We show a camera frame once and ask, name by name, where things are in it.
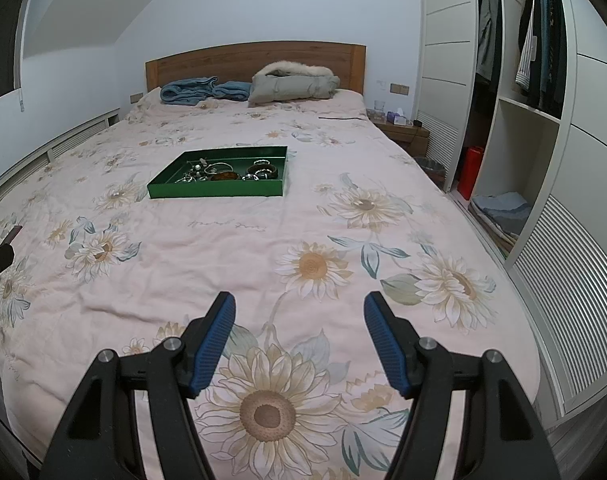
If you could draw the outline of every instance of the black cable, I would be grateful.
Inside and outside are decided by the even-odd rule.
[[[0,417],[0,424],[10,434],[10,436],[13,437],[17,441],[17,443],[21,446],[21,448],[24,450],[24,452],[27,452],[32,457],[32,459],[35,460],[41,466],[41,460],[39,458],[37,458],[35,456],[35,454],[24,445],[24,443],[19,439],[19,437],[17,435],[15,435],[13,433],[13,431],[6,425],[6,423],[4,422],[4,420],[1,417]]]

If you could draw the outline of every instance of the nightstand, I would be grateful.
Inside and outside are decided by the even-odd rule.
[[[394,140],[400,145],[405,152],[410,156],[426,156],[427,141],[430,136],[430,132],[424,128],[418,128],[409,124],[408,126],[397,126],[388,122],[372,121],[373,124],[379,128],[386,137]]]

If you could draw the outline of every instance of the electrical socket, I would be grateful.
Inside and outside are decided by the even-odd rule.
[[[397,83],[390,83],[390,93],[408,95],[410,93],[410,87],[405,85],[399,85]]]

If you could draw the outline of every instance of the bed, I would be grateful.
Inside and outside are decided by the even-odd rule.
[[[328,66],[343,89],[250,108],[160,102],[170,80],[249,80],[278,59]],[[364,64],[363,46],[317,42],[149,62],[149,92],[122,121],[4,198],[0,239],[24,229],[0,276],[0,370],[10,423],[37,456],[99,350],[180,335],[220,290],[236,297],[236,325],[191,405],[217,478],[383,478],[409,403],[387,385],[363,322],[372,290],[451,351],[501,350],[535,398],[538,352],[517,293],[456,206],[367,120]],[[269,144],[288,147],[283,197],[147,195],[186,150]],[[137,403],[159,479],[146,396]],[[440,479],[454,469],[462,407],[455,395]]]

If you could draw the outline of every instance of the headboard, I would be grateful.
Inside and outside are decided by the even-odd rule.
[[[148,91],[177,79],[216,75],[219,82],[252,81],[274,61],[327,66],[341,79],[340,88],[363,93],[365,46],[324,41],[259,41],[201,48],[146,63]]]

